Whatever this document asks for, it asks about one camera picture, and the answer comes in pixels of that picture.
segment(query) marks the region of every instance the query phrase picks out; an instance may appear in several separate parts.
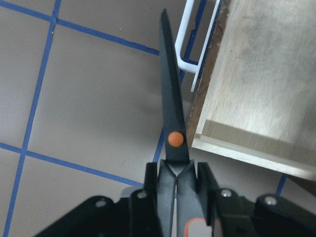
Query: screw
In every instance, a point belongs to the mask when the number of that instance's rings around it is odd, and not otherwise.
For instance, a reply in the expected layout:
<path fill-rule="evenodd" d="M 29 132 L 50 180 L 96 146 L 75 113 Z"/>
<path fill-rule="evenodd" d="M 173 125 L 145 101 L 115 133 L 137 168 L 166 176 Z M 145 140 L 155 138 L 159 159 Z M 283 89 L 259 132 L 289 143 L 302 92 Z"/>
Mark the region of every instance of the screw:
<path fill-rule="evenodd" d="M 277 200 L 273 196 L 266 196 L 265 203 L 274 206 L 277 204 Z"/>
<path fill-rule="evenodd" d="M 95 206 L 102 207 L 102 206 L 105 206 L 106 204 L 107 204 L 107 202 L 104 199 L 101 199 L 95 203 Z"/>
<path fill-rule="evenodd" d="M 145 190 L 140 191 L 140 192 L 137 194 L 137 197 L 138 197 L 138 198 L 146 198 L 146 197 L 147 197 L 146 191 L 145 191 Z"/>
<path fill-rule="evenodd" d="M 223 189 L 221 195 L 225 198 L 229 198 L 232 196 L 232 192 L 228 189 Z"/>

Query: tile floor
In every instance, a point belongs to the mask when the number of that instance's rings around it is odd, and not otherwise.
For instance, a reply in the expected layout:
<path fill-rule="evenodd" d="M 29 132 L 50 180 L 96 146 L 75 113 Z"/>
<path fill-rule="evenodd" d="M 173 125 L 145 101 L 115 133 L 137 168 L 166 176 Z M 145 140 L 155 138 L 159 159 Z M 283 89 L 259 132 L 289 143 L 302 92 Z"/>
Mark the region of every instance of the tile floor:
<path fill-rule="evenodd" d="M 198 58 L 213 6 L 201 2 L 206 7 L 191 60 Z M 125 187 L 143 182 L 147 162 L 163 158 L 158 21 L 166 7 L 176 36 L 184 4 L 0 0 L 4 237 L 33 236 L 93 195 L 117 201 Z M 186 113 L 190 80 L 186 74 Z M 220 185 L 250 200 L 275 193 L 281 177 L 195 149 L 191 158 L 209 162 Z M 315 198 L 293 182 L 281 194 L 316 213 Z"/>

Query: orange circle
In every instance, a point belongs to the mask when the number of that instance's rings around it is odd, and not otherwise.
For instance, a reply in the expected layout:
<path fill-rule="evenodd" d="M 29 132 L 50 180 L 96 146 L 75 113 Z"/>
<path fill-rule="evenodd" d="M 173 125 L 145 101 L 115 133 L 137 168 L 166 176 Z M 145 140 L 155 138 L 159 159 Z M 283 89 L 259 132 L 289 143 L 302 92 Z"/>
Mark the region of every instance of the orange circle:
<path fill-rule="evenodd" d="M 171 132 L 168 136 L 168 142 L 173 147 L 180 147 L 184 143 L 184 136 L 177 131 Z"/>

